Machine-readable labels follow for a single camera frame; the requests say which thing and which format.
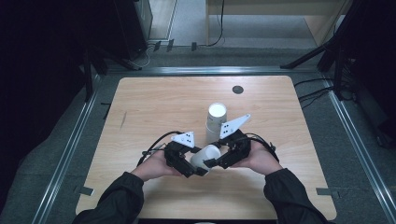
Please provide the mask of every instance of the white cup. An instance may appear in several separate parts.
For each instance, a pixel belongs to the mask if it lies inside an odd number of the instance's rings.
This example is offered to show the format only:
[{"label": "white cup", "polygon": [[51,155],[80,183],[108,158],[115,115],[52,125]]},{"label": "white cup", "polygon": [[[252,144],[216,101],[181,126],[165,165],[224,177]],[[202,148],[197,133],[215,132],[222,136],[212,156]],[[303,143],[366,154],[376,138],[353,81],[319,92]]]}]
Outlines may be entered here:
[{"label": "white cup", "polygon": [[227,122],[227,107],[221,103],[214,103],[207,113],[206,128],[214,133],[219,133],[221,124]]},{"label": "white cup", "polygon": [[215,133],[212,130],[210,130],[206,125],[206,143],[211,144],[219,141],[219,139],[220,139],[220,132]]},{"label": "white cup", "polygon": [[204,164],[204,161],[218,159],[220,155],[220,150],[217,147],[213,145],[207,145],[191,157],[190,163],[195,168],[201,167],[207,171],[210,171],[210,168]]}]

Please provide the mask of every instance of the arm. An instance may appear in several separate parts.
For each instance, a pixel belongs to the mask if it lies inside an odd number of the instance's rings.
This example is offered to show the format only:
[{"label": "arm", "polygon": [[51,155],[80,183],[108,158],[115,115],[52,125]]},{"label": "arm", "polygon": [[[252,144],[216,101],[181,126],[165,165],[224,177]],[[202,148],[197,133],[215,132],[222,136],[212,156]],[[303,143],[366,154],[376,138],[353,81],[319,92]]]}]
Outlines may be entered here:
[{"label": "arm", "polygon": [[265,197],[276,210],[279,223],[328,223],[309,201],[304,185],[274,159],[260,143],[251,142],[247,158],[233,167],[247,167],[265,175]]},{"label": "arm", "polygon": [[103,193],[96,208],[78,214],[73,224],[132,223],[143,202],[144,182],[163,175],[181,175],[166,165],[163,151],[157,151],[131,173],[125,172]]}]

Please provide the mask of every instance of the gray floor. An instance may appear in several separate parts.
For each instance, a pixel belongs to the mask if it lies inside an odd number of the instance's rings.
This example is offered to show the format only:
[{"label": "gray floor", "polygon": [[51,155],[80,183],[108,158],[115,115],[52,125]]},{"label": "gray floor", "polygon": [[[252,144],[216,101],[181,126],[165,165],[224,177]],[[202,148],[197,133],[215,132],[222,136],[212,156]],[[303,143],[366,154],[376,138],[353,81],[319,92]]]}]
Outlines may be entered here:
[{"label": "gray floor", "polygon": [[[304,25],[299,24],[300,28],[294,27],[294,29],[300,29],[303,33]],[[176,29],[177,26],[174,25],[173,35],[176,34]],[[191,39],[195,38],[192,34],[191,36],[186,38],[186,43],[190,43]],[[268,47],[269,49],[252,48],[251,45],[241,48],[244,43],[239,46],[223,46],[222,48],[200,47],[196,51],[191,51],[189,48],[173,48],[167,52],[166,48],[160,48],[153,52],[150,49],[148,51],[149,64],[141,73],[128,72],[118,65],[110,63],[110,71],[106,77],[103,77],[102,84],[98,87],[92,112],[88,117],[85,129],[81,134],[49,215],[45,218],[47,220],[45,223],[70,223],[73,219],[78,202],[77,189],[85,181],[93,153],[105,124],[104,116],[108,106],[101,103],[111,103],[118,82],[122,77],[147,76],[150,69],[180,66],[265,66],[273,71],[260,75],[287,74],[293,82],[320,77],[318,72],[306,72],[315,70],[315,64],[318,62],[320,55],[292,73],[289,71],[282,73],[282,71],[276,69],[280,64],[291,62],[315,47],[304,45],[300,48],[281,48],[289,42],[287,38],[279,38],[276,44]],[[147,61],[148,58],[142,57],[136,63],[144,64]],[[301,96],[320,88],[323,88],[323,84],[315,82],[298,87],[296,91]],[[59,120],[51,136],[26,157],[8,194],[7,205],[0,216],[0,223],[32,222],[84,106],[84,97],[84,90],[82,90]],[[394,194],[396,179],[392,175],[391,168],[396,162],[395,150],[384,149],[376,144],[373,129],[358,105],[353,102],[346,102],[346,108],[380,174]],[[333,200],[338,214],[335,222],[388,223],[330,98],[325,96],[318,99],[304,109],[304,115],[329,188],[334,192]]]}]

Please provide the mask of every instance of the aluminum rail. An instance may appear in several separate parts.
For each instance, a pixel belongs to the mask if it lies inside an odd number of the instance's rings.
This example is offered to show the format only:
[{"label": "aluminum rail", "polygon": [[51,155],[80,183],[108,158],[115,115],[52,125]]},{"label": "aluminum rail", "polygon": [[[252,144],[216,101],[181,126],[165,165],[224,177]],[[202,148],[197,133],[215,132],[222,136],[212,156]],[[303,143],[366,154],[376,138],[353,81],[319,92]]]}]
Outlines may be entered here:
[{"label": "aluminum rail", "polygon": [[[323,84],[325,87],[332,86],[332,83],[329,80],[324,81]],[[358,130],[353,124],[352,119],[345,108],[344,102],[340,102],[333,92],[330,92],[329,94],[332,104],[346,129],[346,133],[355,149],[359,161],[361,162],[361,166],[372,185],[375,195],[378,198],[389,223],[396,223],[396,205],[389,188],[385,184],[381,174],[375,166],[375,163],[371,159],[367,148],[361,141]]]},{"label": "aluminum rail", "polygon": [[46,223],[47,221],[50,209],[55,201],[62,182],[64,181],[64,176],[67,172],[70,161],[73,158],[73,154],[76,150],[79,138],[81,137],[81,133],[84,130],[85,124],[87,123],[88,116],[91,113],[93,104],[97,96],[97,89],[100,86],[101,82],[102,79],[98,75],[96,75],[93,81],[93,85],[97,88],[93,91],[92,97],[88,102],[84,104],[81,110],[76,126],[74,127],[73,132],[71,133],[67,145],[64,149],[64,153],[62,154],[62,157],[58,162],[58,166],[56,167],[56,170],[53,173],[52,178],[44,192],[40,205],[35,212],[35,217],[32,221],[32,223],[34,224]]},{"label": "aluminum rail", "polygon": [[141,71],[128,71],[121,66],[114,66],[108,73],[126,76],[164,77],[164,76],[259,76],[264,73],[317,73],[318,69],[312,66],[301,66],[295,69],[281,69],[279,66],[207,66],[207,67],[153,67]]}]

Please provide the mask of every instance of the black sleeve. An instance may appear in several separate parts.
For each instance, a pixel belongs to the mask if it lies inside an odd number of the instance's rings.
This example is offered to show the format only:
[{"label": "black sleeve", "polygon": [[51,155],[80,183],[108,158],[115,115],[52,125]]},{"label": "black sleeve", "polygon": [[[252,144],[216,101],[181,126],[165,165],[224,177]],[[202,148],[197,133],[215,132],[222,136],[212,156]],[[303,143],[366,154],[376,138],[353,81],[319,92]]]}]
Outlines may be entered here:
[{"label": "black sleeve", "polygon": [[288,169],[265,177],[264,194],[276,210],[278,223],[328,223],[309,201],[304,185]]},{"label": "black sleeve", "polygon": [[82,211],[73,224],[133,223],[142,210],[143,180],[123,173],[103,193],[96,208]]}]

